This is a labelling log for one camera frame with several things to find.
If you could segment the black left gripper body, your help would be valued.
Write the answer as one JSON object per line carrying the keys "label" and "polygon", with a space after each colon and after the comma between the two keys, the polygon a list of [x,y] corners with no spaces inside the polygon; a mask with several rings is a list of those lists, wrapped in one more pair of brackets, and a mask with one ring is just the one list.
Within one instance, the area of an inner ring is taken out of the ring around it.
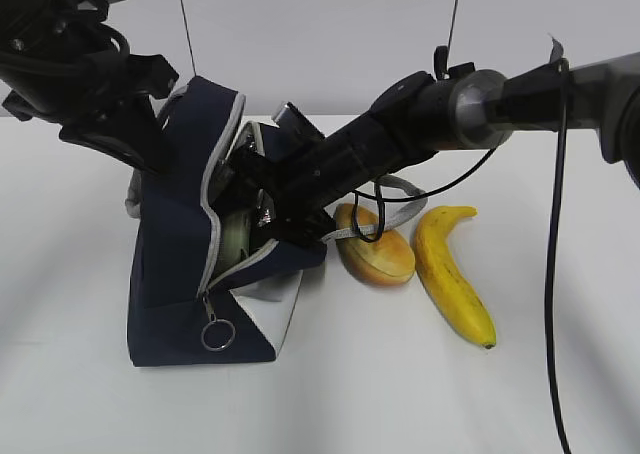
{"label": "black left gripper body", "polygon": [[121,139],[128,99],[166,99],[179,78],[162,55],[138,55],[103,23],[4,23],[3,108],[20,121],[40,119]]}

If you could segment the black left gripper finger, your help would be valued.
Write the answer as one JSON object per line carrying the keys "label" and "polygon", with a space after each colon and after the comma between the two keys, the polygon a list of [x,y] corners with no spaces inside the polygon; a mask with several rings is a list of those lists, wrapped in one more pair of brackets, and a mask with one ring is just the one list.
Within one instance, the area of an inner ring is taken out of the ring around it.
{"label": "black left gripper finger", "polygon": [[147,168],[143,156],[132,145],[109,133],[84,130],[77,126],[65,126],[59,132],[59,139],[68,144],[106,154],[137,169]]}
{"label": "black left gripper finger", "polygon": [[154,174],[169,171],[174,161],[174,151],[163,128],[155,116],[146,96],[127,100],[121,111],[119,134],[124,143],[127,162],[140,170]]}

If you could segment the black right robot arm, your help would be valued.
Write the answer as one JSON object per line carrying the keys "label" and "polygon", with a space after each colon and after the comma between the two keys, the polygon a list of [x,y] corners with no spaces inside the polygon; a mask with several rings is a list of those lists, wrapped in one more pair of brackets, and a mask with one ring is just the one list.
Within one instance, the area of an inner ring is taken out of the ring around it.
{"label": "black right robot arm", "polygon": [[516,131],[596,131],[608,163],[639,175],[639,57],[627,54],[562,70],[554,59],[513,78],[472,64],[445,79],[415,72],[360,116],[322,136],[296,116],[295,150],[277,161],[236,149],[232,191],[263,190],[275,205],[276,238],[299,245],[329,233],[327,205],[361,185],[447,150],[490,150]]}

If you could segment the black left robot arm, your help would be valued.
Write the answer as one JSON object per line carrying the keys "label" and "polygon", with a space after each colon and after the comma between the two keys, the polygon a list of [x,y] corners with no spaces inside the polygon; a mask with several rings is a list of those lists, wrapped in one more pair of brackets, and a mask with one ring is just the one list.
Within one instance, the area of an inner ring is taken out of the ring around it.
{"label": "black left robot arm", "polygon": [[163,173],[172,150],[152,100],[169,97],[178,73],[161,55],[132,53],[107,23],[125,0],[1,0],[3,108],[60,128],[61,141]]}

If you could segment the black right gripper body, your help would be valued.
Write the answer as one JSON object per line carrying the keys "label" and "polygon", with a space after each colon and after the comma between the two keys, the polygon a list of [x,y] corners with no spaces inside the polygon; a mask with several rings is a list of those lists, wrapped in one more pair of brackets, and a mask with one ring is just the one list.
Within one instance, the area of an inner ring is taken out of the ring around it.
{"label": "black right gripper body", "polygon": [[395,172],[434,156],[433,149],[417,144],[402,128],[365,113],[320,142],[296,138],[291,151],[278,160],[238,147],[230,156],[230,167],[274,204],[275,216],[260,232],[307,247],[352,237],[374,242],[383,232],[406,223],[426,204],[424,191],[414,192],[408,205],[391,218],[385,213],[387,202],[376,193],[378,219],[368,225],[349,213],[346,226],[339,228],[325,208],[369,181],[378,188],[400,188],[402,180]]}

